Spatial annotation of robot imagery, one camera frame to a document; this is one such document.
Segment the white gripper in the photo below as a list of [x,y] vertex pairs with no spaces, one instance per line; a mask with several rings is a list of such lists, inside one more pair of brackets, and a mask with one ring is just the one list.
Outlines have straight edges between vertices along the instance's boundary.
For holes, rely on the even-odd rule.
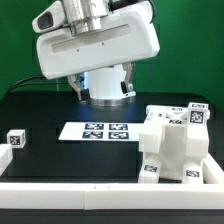
[[160,50],[150,1],[62,1],[66,27],[38,33],[37,55],[42,74],[49,80],[67,77],[79,101],[89,89],[80,73],[123,64],[124,94],[133,91],[133,62],[156,56]]

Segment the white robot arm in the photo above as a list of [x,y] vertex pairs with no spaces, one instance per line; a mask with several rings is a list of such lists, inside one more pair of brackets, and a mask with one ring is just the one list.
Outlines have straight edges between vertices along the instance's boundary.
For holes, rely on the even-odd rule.
[[134,63],[160,50],[154,17],[152,0],[56,0],[32,22],[42,74],[67,78],[81,101],[132,101]]

